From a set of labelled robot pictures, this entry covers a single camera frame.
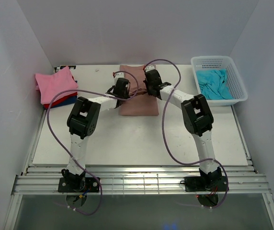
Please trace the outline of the dusty pink t shirt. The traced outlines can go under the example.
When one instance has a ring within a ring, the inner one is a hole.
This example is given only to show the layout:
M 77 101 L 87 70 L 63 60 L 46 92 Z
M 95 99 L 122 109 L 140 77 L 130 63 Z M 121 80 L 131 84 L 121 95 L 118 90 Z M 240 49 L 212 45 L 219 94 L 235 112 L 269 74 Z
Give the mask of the dusty pink t shirt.
M 123 102 L 119 109 L 119 115 L 121 116 L 158 116 L 159 108 L 157 103 L 157 98 L 148 94 L 144 80 L 146 79 L 145 73 L 143 71 L 144 66 L 127 66 L 121 65 L 119 70 L 126 71 L 135 76 L 138 81 L 137 83 L 132 78 L 131 75 L 125 73 L 125 78 L 130 81 L 129 95 L 134 95 L 137 91 L 136 96 L 129 100 Z

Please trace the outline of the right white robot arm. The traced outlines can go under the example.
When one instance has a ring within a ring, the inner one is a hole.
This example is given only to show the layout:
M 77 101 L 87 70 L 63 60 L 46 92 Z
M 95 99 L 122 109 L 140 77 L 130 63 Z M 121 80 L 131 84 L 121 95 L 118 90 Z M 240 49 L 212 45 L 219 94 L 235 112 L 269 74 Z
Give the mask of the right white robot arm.
M 172 155 L 167 145 L 164 120 L 168 104 L 179 108 L 182 112 L 186 130 L 192 135 L 196 144 L 200 176 L 191 179 L 187 185 L 199 185 L 205 190 L 212 190 L 222 179 L 220 165 L 216 161 L 212 144 L 212 124 L 214 118 L 206 98 L 199 94 L 193 96 L 176 89 L 169 82 L 162 82 L 156 69 L 144 70 L 145 86 L 150 96 L 165 102 L 162 114 L 162 134 L 167 152 Z

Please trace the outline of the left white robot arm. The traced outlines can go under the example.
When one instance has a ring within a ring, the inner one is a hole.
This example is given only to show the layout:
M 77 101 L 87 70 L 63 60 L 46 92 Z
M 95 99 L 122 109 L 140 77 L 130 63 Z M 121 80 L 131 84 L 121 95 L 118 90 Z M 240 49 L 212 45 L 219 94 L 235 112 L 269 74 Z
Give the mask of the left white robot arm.
M 86 99 L 78 97 L 67 119 L 70 133 L 70 153 L 68 165 L 61 171 L 66 184 L 74 191 L 85 187 L 85 158 L 89 137 L 94 133 L 99 113 L 119 107 L 129 98 L 129 80 L 117 78 L 115 85 L 105 96 Z

